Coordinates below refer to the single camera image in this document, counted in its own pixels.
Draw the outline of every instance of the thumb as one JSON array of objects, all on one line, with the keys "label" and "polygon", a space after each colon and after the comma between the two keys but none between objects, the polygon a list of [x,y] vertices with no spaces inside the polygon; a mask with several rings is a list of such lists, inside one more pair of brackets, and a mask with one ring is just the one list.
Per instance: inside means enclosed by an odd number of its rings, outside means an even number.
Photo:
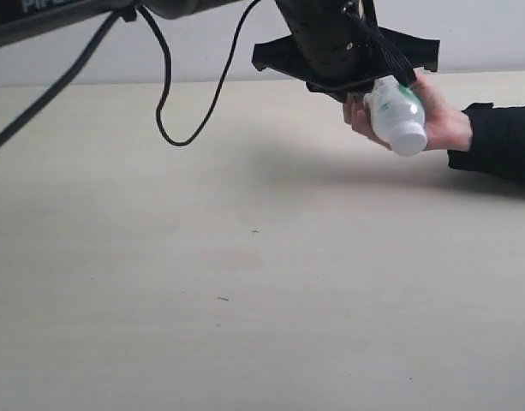
[{"label": "thumb", "polygon": [[421,73],[416,73],[416,82],[410,89],[422,102],[425,111],[442,110],[447,105],[439,90]]}]

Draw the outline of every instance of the bottle cap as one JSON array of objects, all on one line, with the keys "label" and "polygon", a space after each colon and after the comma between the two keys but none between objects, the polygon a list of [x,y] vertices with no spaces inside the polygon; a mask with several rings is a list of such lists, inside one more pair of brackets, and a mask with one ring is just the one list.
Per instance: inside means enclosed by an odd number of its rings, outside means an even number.
[{"label": "bottle cap", "polygon": [[426,130],[418,122],[400,122],[390,137],[391,150],[401,157],[423,152],[427,146]]}]

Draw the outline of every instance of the human hand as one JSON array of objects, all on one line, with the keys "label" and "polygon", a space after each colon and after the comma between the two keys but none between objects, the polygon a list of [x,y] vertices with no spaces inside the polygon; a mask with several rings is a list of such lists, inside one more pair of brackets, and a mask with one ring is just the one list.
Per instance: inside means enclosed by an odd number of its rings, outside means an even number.
[{"label": "human hand", "polygon": [[[427,147],[430,150],[455,150],[468,152],[471,147],[471,123],[464,113],[452,107],[423,74],[417,73],[416,83],[411,87],[426,112]],[[390,150],[373,131],[370,113],[364,101],[356,101],[350,94],[343,105],[344,121],[354,131]]]}]

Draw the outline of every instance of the plastic bottle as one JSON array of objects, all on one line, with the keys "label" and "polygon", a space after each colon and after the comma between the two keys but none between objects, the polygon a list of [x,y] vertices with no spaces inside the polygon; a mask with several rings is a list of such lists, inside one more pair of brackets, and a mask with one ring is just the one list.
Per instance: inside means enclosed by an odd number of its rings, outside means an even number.
[{"label": "plastic bottle", "polygon": [[374,133],[391,150],[410,157],[427,146],[426,115],[420,100],[392,76],[374,82],[367,95]]}]

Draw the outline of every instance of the table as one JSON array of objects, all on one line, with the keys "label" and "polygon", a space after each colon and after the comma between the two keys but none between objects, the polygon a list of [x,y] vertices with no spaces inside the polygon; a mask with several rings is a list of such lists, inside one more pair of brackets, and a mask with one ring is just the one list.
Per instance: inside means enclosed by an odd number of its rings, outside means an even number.
[{"label": "table", "polygon": [[[432,79],[525,104],[525,73]],[[177,139],[214,87],[174,86]],[[525,410],[525,188],[296,81],[227,84],[172,148],[160,88],[73,86],[0,151],[0,410]]]}]

